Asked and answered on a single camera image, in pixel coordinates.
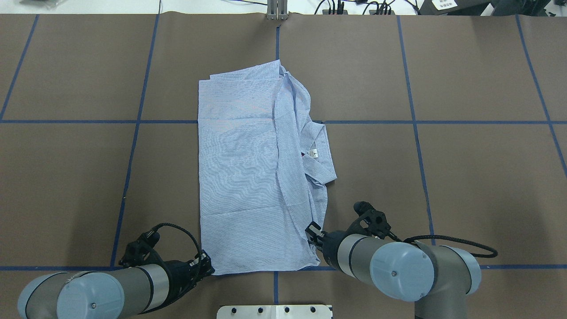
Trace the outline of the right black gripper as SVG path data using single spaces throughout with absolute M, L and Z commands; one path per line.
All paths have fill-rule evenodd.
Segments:
M 322 256 L 329 266 L 339 266 L 338 249 L 346 238 L 346 232 L 326 232 L 318 223 L 310 222 L 305 233 L 308 243 L 317 249 L 321 249 Z

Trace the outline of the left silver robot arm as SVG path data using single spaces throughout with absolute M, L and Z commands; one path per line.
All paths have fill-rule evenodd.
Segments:
M 22 289 L 23 319 L 125 319 L 168 307 L 213 275 L 211 258 L 164 261 L 150 252 L 141 261 L 122 259 L 115 271 L 65 271 L 39 276 Z

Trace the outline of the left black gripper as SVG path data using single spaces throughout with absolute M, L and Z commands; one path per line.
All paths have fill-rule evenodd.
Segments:
M 197 283 L 205 277 L 215 273 L 211 258 L 205 250 L 201 250 L 194 260 L 188 262 L 165 262 L 166 273 L 169 278 L 169 291 L 164 305 L 176 302 L 183 295 L 195 288 Z

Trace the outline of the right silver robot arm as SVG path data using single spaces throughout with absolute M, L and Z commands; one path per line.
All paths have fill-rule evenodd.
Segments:
M 316 222 L 305 232 L 330 267 L 413 302 L 417 319 L 465 319 L 466 299 L 482 280 L 477 259 L 460 248 L 389 242 L 363 230 L 328 233 Z

